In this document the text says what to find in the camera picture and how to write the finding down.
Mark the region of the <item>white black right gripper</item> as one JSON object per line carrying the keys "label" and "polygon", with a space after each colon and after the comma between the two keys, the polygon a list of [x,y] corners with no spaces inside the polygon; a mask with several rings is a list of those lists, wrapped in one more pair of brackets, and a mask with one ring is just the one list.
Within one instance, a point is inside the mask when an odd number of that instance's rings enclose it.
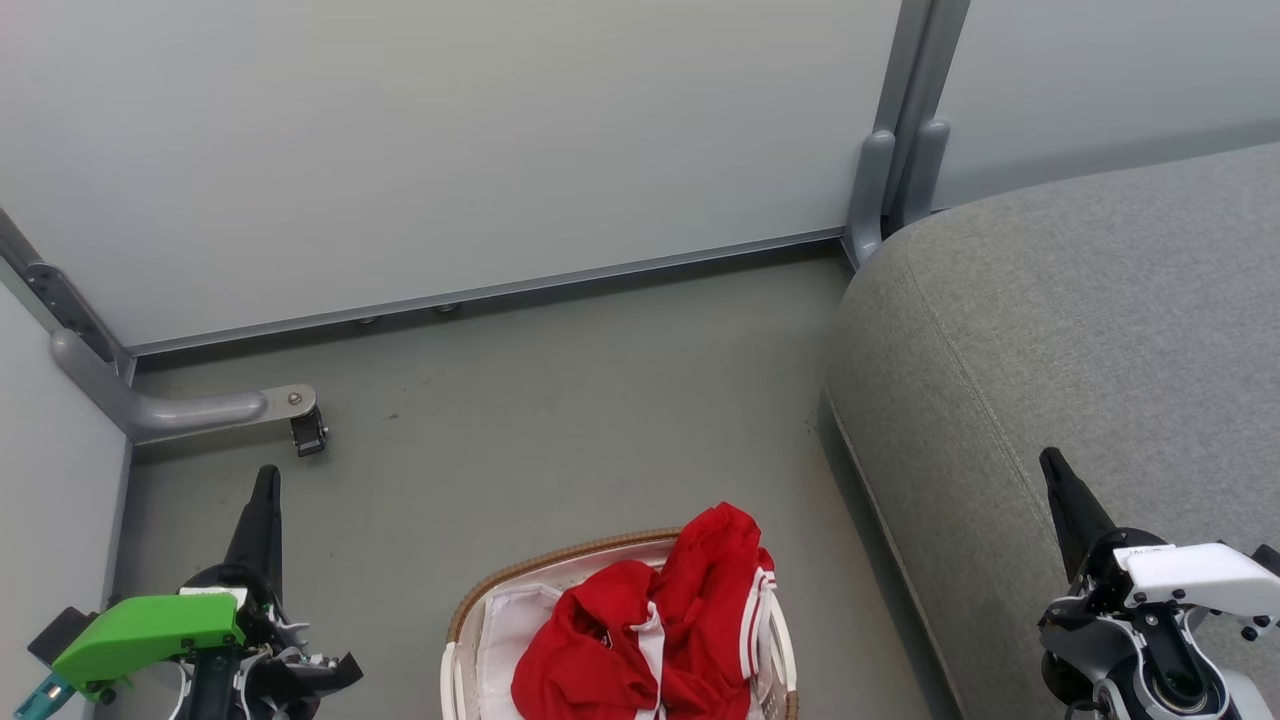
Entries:
{"label": "white black right gripper", "polygon": [[1277,555],[1220,542],[1178,546],[1117,528],[1060,448],[1039,452],[1066,596],[1039,620],[1043,643],[1143,643],[1149,632],[1190,637],[1194,611],[1238,618],[1266,634],[1277,620]]}

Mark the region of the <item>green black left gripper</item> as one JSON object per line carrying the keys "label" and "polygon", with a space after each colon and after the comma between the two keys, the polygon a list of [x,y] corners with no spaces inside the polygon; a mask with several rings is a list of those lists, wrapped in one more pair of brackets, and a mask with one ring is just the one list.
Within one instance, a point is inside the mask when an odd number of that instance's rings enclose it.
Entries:
{"label": "green black left gripper", "polygon": [[74,696],[106,705],[131,675],[174,661],[195,687],[197,655],[228,648],[239,664],[300,644],[282,607],[282,474],[259,469],[224,565],[207,568],[173,594],[124,598],[101,612],[60,611],[27,646],[47,676],[15,719],[50,719]]}

